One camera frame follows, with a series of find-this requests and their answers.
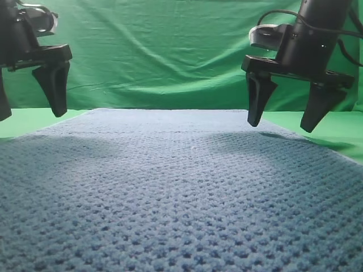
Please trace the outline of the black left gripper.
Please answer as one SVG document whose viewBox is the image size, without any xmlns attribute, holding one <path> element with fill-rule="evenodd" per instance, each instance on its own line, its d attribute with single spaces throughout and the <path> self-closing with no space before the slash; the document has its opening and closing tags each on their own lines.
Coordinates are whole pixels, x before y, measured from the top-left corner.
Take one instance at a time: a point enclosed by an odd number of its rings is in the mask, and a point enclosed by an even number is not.
<svg viewBox="0 0 363 272">
<path fill-rule="evenodd" d="M 67 44 L 40 45 L 15 1 L 1 1 L 1 68 L 16 71 L 40 66 L 32 71 L 56 117 L 67 112 L 67 78 L 72 53 Z M 0 70 L 0 120 L 12 115 Z"/>
</svg>

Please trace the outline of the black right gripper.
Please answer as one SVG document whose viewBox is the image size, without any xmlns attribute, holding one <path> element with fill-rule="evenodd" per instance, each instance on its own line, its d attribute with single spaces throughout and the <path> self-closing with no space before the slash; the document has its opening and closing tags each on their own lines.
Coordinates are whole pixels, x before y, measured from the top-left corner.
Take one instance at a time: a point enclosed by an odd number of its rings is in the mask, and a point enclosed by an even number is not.
<svg viewBox="0 0 363 272">
<path fill-rule="evenodd" d="M 353 35 L 343 28 L 351 5 L 351 1 L 302 1 L 298 12 L 283 11 L 296 20 L 285 31 L 275 58 L 245 56 L 242 70 L 246 72 L 247 122 L 251 126 L 258 126 L 277 88 L 271 75 L 312 82 L 300 123 L 308 133 L 345 99 L 347 93 L 337 87 L 351 88 L 354 77 L 329 71 L 327 66 L 339 37 Z"/>
</svg>

